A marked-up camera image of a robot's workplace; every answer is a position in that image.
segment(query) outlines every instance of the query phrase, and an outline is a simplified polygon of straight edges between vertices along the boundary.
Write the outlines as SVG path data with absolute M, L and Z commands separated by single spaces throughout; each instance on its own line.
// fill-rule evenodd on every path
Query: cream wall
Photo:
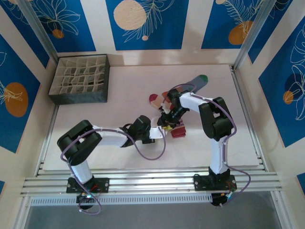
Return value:
M 41 145 L 48 130 L 53 104 L 47 94 L 55 65 L 49 62 L 47 69 L 42 66 L 1 7 L 0 21 L 0 34 L 41 83 L 17 153 L 0 147 L 0 180 L 5 181 L 0 196 L 0 228 L 6 229 L 13 220 L 12 210 L 20 195 L 24 178 L 33 176 Z
M 264 154 L 279 175 L 300 229 L 305 225 L 305 197 L 296 175 L 305 172 L 305 138 L 284 148 L 258 78 L 304 16 L 304 0 L 293 0 L 254 64 L 251 65 L 247 58 L 238 71 L 248 95 L 248 104 L 252 106 L 251 117 Z
M 239 49 L 201 50 L 214 0 L 189 0 L 181 50 L 116 51 L 105 0 L 81 0 L 96 52 L 107 53 L 111 66 L 171 64 L 233 64 Z

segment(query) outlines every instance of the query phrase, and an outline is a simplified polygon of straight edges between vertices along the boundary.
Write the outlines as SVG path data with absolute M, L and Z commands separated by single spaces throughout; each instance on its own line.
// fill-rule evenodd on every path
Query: white tabletop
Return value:
M 240 101 L 228 65 L 177 65 L 111 67 L 108 102 L 98 104 L 61 105 L 58 110 L 43 169 L 68 169 L 60 160 L 57 140 L 87 119 L 92 125 L 117 128 L 133 123 L 140 115 L 149 118 L 160 113 L 148 101 L 150 94 L 159 94 L 173 86 L 205 74 L 208 84 L 197 94 L 208 98 L 223 97 L 237 124 L 237 134 L 229 140 L 228 163 L 232 166 L 256 166 L 257 156 L 244 118 Z M 91 169 L 102 168 L 179 168 L 209 166 L 211 142 L 203 132 L 200 116 L 194 111 L 183 116 L 186 137 L 166 137 L 167 148 L 157 161 L 143 159 L 133 146 L 118 148 L 98 146 L 88 157 Z M 162 139 L 142 145 L 147 157 L 158 156 L 163 148 Z

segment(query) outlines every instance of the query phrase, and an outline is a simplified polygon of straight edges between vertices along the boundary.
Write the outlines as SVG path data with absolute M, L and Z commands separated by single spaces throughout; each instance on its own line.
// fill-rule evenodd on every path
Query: gray box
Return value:
M 56 105 L 106 103 L 109 71 L 106 54 L 61 57 L 49 97 Z

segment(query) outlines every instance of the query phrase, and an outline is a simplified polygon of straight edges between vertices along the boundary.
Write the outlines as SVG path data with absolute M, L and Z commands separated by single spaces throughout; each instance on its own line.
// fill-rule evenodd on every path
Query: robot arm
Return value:
M 104 129 L 91 125 L 88 120 L 83 120 L 64 134 L 58 140 L 57 145 L 61 151 L 63 151 L 80 135 L 93 129 L 99 131 L 88 134 L 81 142 L 76 142 L 65 153 L 65 157 L 71 165 L 74 175 L 89 190 L 94 185 L 94 177 L 86 159 L 96 146 L 132 146 L 133 142 L 127 135 L 134 141 L 141 140 L 143 144 L 149 144 L 154 143 L 155 139 L 162 138 L 163 135 L 166 135 L 165 130 L 161 129 L 163 132 L 162 135 L 158 127 L 151 127 L 150 119 L 144 115 L 138 117 L 133 124 L 127 124 L 124 127 L 116 129 Z
M 230 114 L 223 98 L 206 99 L 187 91 L 180 93 L 176 89 L 171 90 L 168 93 L 168 97 L 174 105 L 174 109 L 169 113 L 163 112 L 161 118 L 158 120 L 158 125 L 167 126 L 169 129 L 175 128 L 186 111 L 193 110 L 198 112 L 202 121 L 203 130 L 211 139 L 212 143 L 210 169 L 215 174 L 226 172 L 228 168 L 224 163 L 226 162 L 227 144 L 225 144 L 224 153 L 223 145 L 225 138 L 231 134 L 233 125 L 220 109 L 208 102 L 216 102 Z
M 94 178 L 86 161 L 96 146 L 112 145 L 128 147 L 138 140 L 141 140 L 144 144 L 153 143 L 154 139 L 162 138 L 166 134 L 166 130 L 175 128 L 180 124 L 179 120 L 189 110 L 194 110 L 200 114 L 203 130 L 212 141 L 212 161 L 209 167 L 209 175 L 194 175 L 195 190 L 227 190 L 232 193 L 237 189 L 235 178 L 230 175 L 230 169 L 226 166 L 227 144 L 224 144 L 224 141 L 231 134 L 233 125 L 219 108 L 223 108 L 230 115 L 223 98 L 207 99 L 189 91 L 178 92 L 176 89 L 169 91 L 167 96 L 173 104 L 173 109 L 167 110 L 162 107 L 160 108 L 162 114 L 157 124 L 163 128 L 163 134 L 161 134 L 159 128 L 151 128 L 150 119 L 141 115 L 133 124 L 125 125 L 117 129 L 99 128 L 92 126 L 89 121 L 84 120 L 58 140 L 57 145 L 62 152 L 70 147 L 65 153 L 65 157 L 76 178 L 87 190 L 90 190 L 92 193 L 101 192 L 101 189 L 95 189 L 94 187 L 99 184 L 99 180 L 102 178 Z M 79 136 L 94 129 L 97 129 L 98 132 L 93 131 L 83 138 L 82 142 L 77 141 L 71 146 Z M 75 181 L 74 184 L 75 188 L 69 191 L 70 193 L 83 192 L 83 189 L 80 189 Z M 225 196 L 224 193 L 220 193 L 219 195 L 212 194 L 212 197 L 215 197 L 212 203 L 213 205 L 220 205 L 227 201 L 227 195 Z

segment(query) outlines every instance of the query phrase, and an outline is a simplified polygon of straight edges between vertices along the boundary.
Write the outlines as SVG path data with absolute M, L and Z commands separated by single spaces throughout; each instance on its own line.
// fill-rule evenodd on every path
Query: green object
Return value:
M 193 78 L 191 81 L 189 81 L 187 83 L 191 83 L 191 84 L 196 86 L 196 89 L 193 91 L 194 93 L 196 93 L 201 88 L 203 88 L 204 86 L 207 85 L 208 77 L 206 75 L 198 75 L 198 76 L 196 76 L 195 78 Z M 181 87 L 182 87 L 183 90 L 191 91 L 193 89 L 193 87 L 190 87 L 189 85 L 183 85 Z

